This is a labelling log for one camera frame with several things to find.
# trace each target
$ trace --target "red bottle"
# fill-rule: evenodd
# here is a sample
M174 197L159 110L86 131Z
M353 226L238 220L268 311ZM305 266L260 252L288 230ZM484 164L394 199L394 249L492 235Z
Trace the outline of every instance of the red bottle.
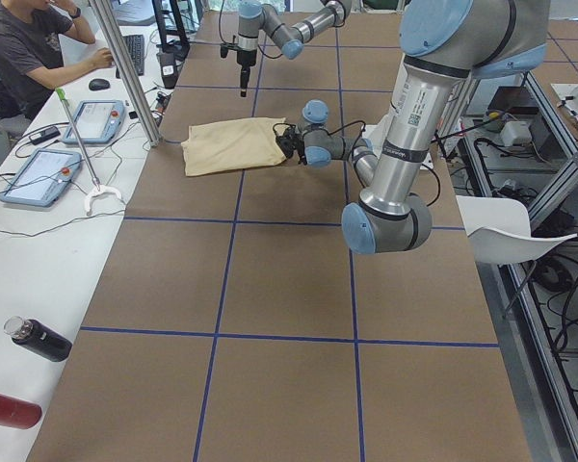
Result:
M0 395L0 425L26 429L35 426L40 416L38 404Z

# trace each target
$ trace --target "computer mouse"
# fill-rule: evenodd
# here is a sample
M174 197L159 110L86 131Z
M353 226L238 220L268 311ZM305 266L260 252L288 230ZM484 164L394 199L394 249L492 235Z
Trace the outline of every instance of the computer mouse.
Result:
M88 88L92 91L106 90L110 86L109 81L105 79L92 79L88 84Z

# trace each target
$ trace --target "white chair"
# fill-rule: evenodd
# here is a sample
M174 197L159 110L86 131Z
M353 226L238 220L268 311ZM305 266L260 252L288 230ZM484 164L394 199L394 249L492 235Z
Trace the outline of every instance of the white chair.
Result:
M568 234L558 238L532 237L529 213L517 200L464 195L457 195L456 200L476 262L495 265L532 262L518 290L503 311L505 317L529 282L537 266L537 259L577 235Z

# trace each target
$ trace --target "gray t-shirt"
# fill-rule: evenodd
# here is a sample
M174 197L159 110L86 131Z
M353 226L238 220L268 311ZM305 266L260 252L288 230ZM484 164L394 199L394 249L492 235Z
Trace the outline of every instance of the gray t-shirt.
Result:
M32 24L27 24L0 3L0 78L24 114L42 105L52 92L26 73L43 66L54 69L64 65L58 34L73 24L53 7L34 10L32 17Z

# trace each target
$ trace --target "computer keyboard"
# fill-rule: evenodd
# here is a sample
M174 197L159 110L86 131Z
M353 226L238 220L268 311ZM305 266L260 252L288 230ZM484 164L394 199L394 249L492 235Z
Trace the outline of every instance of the computer keyboard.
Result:
M145 64L145 38L142 34L134 34L131 36L123 36L124 43L128 49L128 54L131 55L131 60L137 70L137 75L144 75ZM119 78L118 70L116 69L116 77Z

